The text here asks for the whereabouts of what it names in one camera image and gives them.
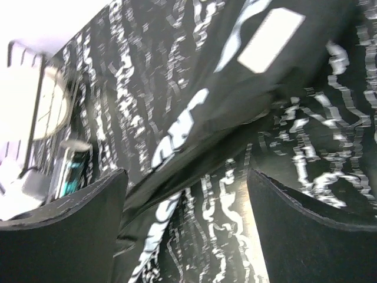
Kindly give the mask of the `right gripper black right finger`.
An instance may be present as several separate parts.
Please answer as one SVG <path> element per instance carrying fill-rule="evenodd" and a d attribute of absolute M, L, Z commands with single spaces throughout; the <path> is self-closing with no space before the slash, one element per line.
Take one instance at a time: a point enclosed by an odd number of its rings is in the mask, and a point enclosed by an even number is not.
<path fill-rule="evenodd" d="M 376 219 L 334 208 L 250 169 L 270 282 L 376 282 Z"/>

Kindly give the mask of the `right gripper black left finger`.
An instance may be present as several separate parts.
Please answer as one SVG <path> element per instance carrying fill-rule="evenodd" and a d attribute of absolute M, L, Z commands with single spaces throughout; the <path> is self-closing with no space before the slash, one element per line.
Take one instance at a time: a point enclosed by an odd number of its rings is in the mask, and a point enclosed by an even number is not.
<path fill-rule="evenodd" d="M 128 185 L 119 168 L 1 222 L 1 282 L 107 282 Z"/>

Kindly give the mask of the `black BOKA shuttlecock tube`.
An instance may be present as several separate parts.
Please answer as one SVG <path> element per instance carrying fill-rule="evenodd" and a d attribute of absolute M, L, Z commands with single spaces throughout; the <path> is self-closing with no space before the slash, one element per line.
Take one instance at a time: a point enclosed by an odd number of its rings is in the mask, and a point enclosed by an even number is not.
<path fill-rule="evenodd" d="M 60 143 L 46 203 L 63 198 L 79 189 L 91 148 L 89 143 L 82 140 L 69 139 Z"/>

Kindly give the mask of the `black racket bag Crossway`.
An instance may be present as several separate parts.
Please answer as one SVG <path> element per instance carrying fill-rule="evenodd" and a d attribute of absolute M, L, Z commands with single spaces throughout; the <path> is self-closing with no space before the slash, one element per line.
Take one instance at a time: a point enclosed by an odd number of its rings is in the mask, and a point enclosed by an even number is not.
<path fill-rule="evenodd" d="M 182 102 L 126 194 L 112 282 L 134 282 L 159 245 L 181 191 L 313 79 L 355 1 L 230 1 L 210 31 Z"/>

